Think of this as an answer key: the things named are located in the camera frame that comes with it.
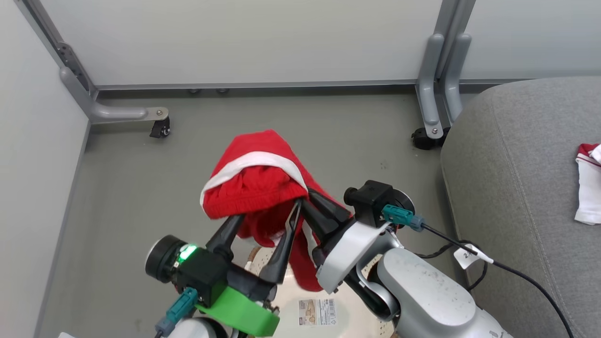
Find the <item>white partition panel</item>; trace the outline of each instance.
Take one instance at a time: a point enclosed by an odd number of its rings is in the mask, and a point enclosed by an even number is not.
[[[442,0],[41,0],[94,84],[416,79]]]
[[[601,75],[601,1],[476,0],[462,79]]]
[[[0,336],[31,338],[88,118],[13,0],[0,43]]]

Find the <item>white and red garment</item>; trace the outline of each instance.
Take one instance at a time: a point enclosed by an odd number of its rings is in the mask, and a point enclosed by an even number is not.
[[[235,137],[204,186],[200,205],[211,219],[246,214],[238,237],[274,247],[284,234],[294,200],[308,198],[308,188],[328,196],[288,143],[268,130]],[[319,242],[306,221],[299,219],[299,224],[290,265],[301,288],[320,291],[311,257]]]
[[[601,147],[581,144],[576,155],[580,175],[576,221],[593,225],[601,223]]]

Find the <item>gray sofa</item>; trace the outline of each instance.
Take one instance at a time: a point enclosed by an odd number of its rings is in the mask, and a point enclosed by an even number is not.
[[[574,221],[580,143],[601,142],[601,78],[515,82],[463,110],[442,148],[457,235],[538,281],[577,337],[601,337],[601,225]],[[474,282],[481,265],[468,269]],[[515,338],[567,337],[544,296],[494,266],[473,291]]]

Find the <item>robotic arm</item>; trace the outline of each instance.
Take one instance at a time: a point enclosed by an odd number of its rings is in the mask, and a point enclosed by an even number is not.
[[[360,189],[349,188],[344,202],[355,208],[354,216],[316,191],[309,197],[296,201],[285,236],[258,276],[231,262],[231,244],[244,215],[229,217],[206,248],[171,235],[159,240],[148,254],[146,273],[171,282],[180,298],[157,323],[157,337],[272,336],[279,309],[271,302],[284,280],[302,214],[320,240],[312,256],[321,287],[332,293],[347,283],[373,315],[392,321],[401,337],[511,338],[468,291],[403,248],[396,228],[418,229],[411,223],[420,221],[407,195],[371,180]],[[361,270],[378,254],[382,257],[365,278]],[[195,310],[208,317],[185,319]],[[224,326],[234,330],[226,332]]]

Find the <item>green light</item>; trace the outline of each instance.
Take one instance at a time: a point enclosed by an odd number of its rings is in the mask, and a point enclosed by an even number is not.
[[[180,256],[177,258],[177,261],[180,263],[183,263],[183,261],[185,261],[186,259],[188,259],[188,257],[190,257],[190,255],[194,252],[194,250],[196,250],[197,246],[196,245],[188,245],[188,247],[186,247],[184,249],[184,251],[182,251],[180,253]]]

